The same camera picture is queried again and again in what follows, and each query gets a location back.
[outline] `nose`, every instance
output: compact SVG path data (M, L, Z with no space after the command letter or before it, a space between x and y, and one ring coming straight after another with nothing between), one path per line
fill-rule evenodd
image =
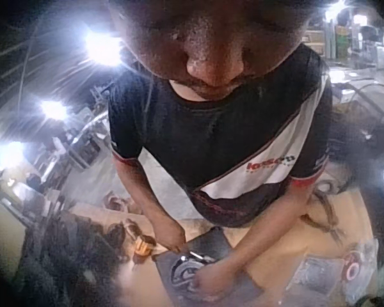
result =
M188 74L209 86L227 86L244 70L242 41L222 20L200 17L185 43Z

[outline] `short sleeve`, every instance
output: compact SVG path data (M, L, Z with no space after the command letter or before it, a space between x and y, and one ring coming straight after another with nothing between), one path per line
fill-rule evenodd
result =
M108 104L109 128L113 155L121 162L138 158L142 149L133 99L119 83L113 86Z
M327 80L300 156L290 173L294 185L313 184L328 160L328 134L332 114L332 87Z

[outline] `workshop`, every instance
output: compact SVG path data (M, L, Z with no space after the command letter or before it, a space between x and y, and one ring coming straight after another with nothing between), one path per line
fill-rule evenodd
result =
M0 1L0 306L383 307L384 1Z

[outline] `workbench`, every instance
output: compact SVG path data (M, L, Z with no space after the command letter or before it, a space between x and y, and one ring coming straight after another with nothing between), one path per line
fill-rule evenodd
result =
M342 258L349 244L366 242L373 238L370 219L359 189L351 189L339 195L329 196L329 199L339 217L339 228L347 235L343 240L343 246L338 246L329 234L312 228L299 220L274 246L248 266L248 274L258 286L265 290L265 293L247 306L278 306L285 287L305 255ZM78 203L70 211L78 216L89 217L93 222L101 224L104 230L111 224L124 222L130 218L138 223L144 234L154 235L152 226L145 216L112 211L85 203ZM323 207L316 201L312 201L308 213L315 221L326 221ZM187 240L205 233L213 226L202 219L181 220L179 223L185 229ZM248 229L224 228L224 232L230 244L235 246ZM132 256L133 244L131 244L130 239L125 241L125 251ZM154 253L158 254L163 251L165 248L158 246ZM374 273L367 289L370 294L376 292L375 279L376 274ZM151 258L144 264L136 266L135 270L132 270L130 262L122 264L119 272L117 272L116 281L121 284L123 297L129 306L172 306L156 265ZM346 306L339 285L331 295L330 305Z

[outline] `bright light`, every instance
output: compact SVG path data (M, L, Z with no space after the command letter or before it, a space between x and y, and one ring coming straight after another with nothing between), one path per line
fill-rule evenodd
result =
M104 33L89 32L86 37L90 59L107 66L121 64L121 39Z
M354 91L353 90L342 90L341 93L343 95L349 95L349 94L354 94Z
M326 21L330 22L336 19L338 14L347 7L348 6L344 3L344 0L340 0L337 3L330 5L329 9L326 11Z
M342 70L331 70L329 75L332 83L340 83L346 78Z
M67 108L57 101L44 101L41 105L48 118L64 120L67 117Z
M12 142L0 150L0 171L13 168L23 160L23 145Z
M354 15L353 22L364 27L368 24L367 16L365 15Z
M12 178L10 178L10 179L7 181L7 186L8 186L8 187L12 187L12 186L14 185L14 183L15 183L15 180L12 179Z

